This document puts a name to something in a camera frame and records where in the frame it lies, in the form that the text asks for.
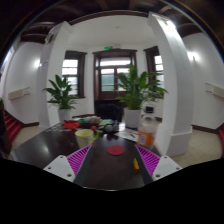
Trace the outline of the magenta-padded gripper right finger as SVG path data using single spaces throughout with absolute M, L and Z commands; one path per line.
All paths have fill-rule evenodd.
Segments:
M 159 156 L 139 145 L 135 145 L 135 148 L 135 158 L 145 185 L 182 169 L 181 166 L 167 155 Z

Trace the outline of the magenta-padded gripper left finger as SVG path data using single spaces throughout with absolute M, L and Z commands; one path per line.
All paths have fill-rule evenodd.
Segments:
M 68 156 L 59 155 L 44 170 L 82 186 L 85 182 L 92 156 L 93 146 L 88 145 Z

